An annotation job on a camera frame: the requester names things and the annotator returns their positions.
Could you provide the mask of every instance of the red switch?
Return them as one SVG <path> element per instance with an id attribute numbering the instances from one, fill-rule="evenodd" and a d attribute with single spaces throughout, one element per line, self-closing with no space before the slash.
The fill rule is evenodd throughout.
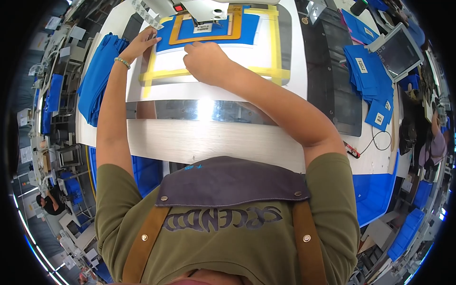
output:
<path id="1" fill-rule="evenodd" d="M 176 12 L 184 11 L 184 6 L 182 6 L 182 4 L 174 4 L 173 7 Z"/>

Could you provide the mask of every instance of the right hand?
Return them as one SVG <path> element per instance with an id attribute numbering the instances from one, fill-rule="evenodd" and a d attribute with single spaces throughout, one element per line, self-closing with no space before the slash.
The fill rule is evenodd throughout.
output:
<path id="1" fill-rule="evenodd" d="M 214 42 L 199 41 L 184 47 L 184 64 L 187 70 L 199 81 L 212 86 L 222 87 L 229 82 L 229 75 L 242 68 L 222 51 Z"/>

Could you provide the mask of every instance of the olive green t-shirt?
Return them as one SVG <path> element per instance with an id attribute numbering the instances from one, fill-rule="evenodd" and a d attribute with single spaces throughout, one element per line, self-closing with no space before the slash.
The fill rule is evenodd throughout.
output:
<path id="1" fill-rule="evenodd" d="M 344 285 L 357 263 L 360 238 L 348 158 L 317 157 L 306 182 L 327 281 Z M 115 281 L 122 281 L 130 247 L 157 195 L 155 189 L 142 199 L 133 177 L 118 166 L 97 170 L 98 250 Z M 161 285 L 193 269 L 210 269 L 246 276 L 254 285 L 301 284 L 291 210 L 292 203 L 279 201 L 173 207 L 141 283 Z"/>

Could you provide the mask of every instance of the brown leather strap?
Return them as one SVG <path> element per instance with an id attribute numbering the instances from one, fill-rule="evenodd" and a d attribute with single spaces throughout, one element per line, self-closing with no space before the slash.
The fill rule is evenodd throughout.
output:
<path id="1" fill-rule="evenodd" d="M 311 208 L 307 200 L 293 207 L 296 249 L 303 285 L 326 285 L 325 267 L 320 239 L 316 232 Z"/>
<path id="2" fill-rule="evenodd" d="M 150 252 L 170 209 L 170 207 L 154 206 L 145 218 L 125 261 L 122 273 L 123 283 L 141 283 Z"/>

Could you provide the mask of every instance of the purple shirt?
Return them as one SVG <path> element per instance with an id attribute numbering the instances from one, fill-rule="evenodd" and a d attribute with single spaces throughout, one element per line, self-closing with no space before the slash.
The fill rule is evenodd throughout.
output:
<path id="1" fill-rule="evenodd" d="M 425 155 L 425 149 L 426 145 L 424 145 L 420 150 L 420 159 L 418 160 L 420 166 L 425 166 L 426 161 L 429 159 L 429 152 L 426 151 Z M 439 163 L 442 160 L 442 158 L 446 155 L 446 142 L 441 132 L 439 132 L 432 140 L 430 150 L 432 152 L 432 155 L 438 156 L 431 157 L 432 161 L 434 162 L 434 165 Z"/>

